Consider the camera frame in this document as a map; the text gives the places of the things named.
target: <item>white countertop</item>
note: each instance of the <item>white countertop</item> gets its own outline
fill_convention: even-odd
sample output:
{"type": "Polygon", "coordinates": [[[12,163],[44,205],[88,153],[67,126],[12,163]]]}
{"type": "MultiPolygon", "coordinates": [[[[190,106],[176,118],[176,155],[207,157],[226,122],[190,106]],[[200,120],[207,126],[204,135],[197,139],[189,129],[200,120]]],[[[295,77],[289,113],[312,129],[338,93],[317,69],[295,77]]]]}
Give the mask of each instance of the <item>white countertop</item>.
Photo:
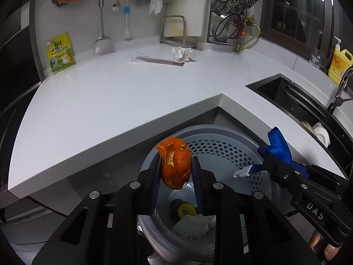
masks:
{"type": "MultiPolygon", "coordinates": [[[[135,49],[151,57],[173,57],[172,47],[164,44],[135,49]]],[[[183,67],[133,63],[134,55],[138,54],[122,50],[94,57],[41,84],[17,134],[10,192],[23,198],[217,106],[266,142],[267,132],[277,126],[294,160],[343,176],[301,126],[245,87],[281,73],[328,104],[328,96],[305,73],[295,73],[253,50],[197,51],[197,61],[183,67]]],[[[327,76],[322,74],[322,79],[330,85],[327,76]]],[[[344,110],[349,113],[337,109],[335,115],[353,136],[353,103],[344,110]]]]}

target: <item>blue gripper pad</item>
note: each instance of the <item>blue gripper pad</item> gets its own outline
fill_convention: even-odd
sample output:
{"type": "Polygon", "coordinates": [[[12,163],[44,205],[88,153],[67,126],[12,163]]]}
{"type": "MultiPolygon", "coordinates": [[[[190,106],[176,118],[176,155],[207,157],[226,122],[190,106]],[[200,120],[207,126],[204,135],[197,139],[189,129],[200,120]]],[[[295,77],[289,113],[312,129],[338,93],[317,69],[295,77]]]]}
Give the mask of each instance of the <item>blue gripper pad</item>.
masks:
{"type": "Polygon", "coordinates": [[[162,172],[162,159],[158,159],[157,170],[153,179],[153,186],[151,191],[151,212],[154,211],[157,205],[159,185],[161,184],[161,172],[162,172]]]}
{"type": "Polygon", "coordinates": [[[202,170],[202,169],[197,168],[195,158],[193,157],[191,159],[191,176],[192,176],[192,182],[194,184],[196,203],[197,203],[198,209],[200,210],[200,213],[204,214],[204,202],[203,202],[204,197],[203,197],[202,186],[201,186],[201,181],[199,176],[199,170],[202,170]]]}

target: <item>metal spoon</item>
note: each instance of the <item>metal spoon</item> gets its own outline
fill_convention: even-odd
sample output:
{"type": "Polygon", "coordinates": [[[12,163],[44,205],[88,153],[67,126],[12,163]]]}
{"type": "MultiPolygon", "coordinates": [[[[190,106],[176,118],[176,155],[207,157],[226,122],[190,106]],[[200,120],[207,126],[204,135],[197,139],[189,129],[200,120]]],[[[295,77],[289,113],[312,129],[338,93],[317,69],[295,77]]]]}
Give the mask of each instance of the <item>metal spoon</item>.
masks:
{"type": "Polygon", "coordinates": [[[100,36],[94,43],[94,53],[98,56],[109,54],[113,51],[113,41],[111,38],[104,34],[104,25],[103,25],[103,6],[104,0],[99,0],[99,8],[101,10],[101,27],[102,27],[102,36],[100,36]]]}
{"type": "Polygon", "coordinates": [[[116,3],[113,5],[113,11],[119,11],[121,9],[121,3],[119,0],[116,0],[116,3]]]}

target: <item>cutting board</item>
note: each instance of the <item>cutting board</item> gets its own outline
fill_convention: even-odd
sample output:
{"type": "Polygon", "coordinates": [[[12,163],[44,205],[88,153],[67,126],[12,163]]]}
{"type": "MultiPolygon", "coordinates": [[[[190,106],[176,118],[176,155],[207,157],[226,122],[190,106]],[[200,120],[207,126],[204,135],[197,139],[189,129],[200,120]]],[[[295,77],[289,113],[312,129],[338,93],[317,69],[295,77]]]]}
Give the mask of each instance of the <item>cutting board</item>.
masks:
{"type": "MultiPolygon", "coordinates": [[[[182,15],[186,18],[186,35],[200,37],[203,32],[207,0],[169,0],[166,15],[182,15]]],[[[181,37],[183,32],[181,18],[166,18],[165,37],[181,37]]]]}

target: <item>metal spatula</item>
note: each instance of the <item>metal spatula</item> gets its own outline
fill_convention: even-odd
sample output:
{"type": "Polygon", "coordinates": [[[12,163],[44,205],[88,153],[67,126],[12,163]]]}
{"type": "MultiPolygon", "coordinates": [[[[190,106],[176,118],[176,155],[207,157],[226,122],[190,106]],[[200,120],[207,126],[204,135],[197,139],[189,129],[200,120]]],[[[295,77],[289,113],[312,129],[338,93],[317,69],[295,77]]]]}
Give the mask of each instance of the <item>metal spatula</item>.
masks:
{"type": "Polygon", "coordinates": [[[113,51],[112,39],[104,34],[103,6],[104,0],[99,0],[99,8],[101,9],[102,36],[100,36],[94,43],[94,53],[98,56],[109,54],[113,51]]]}

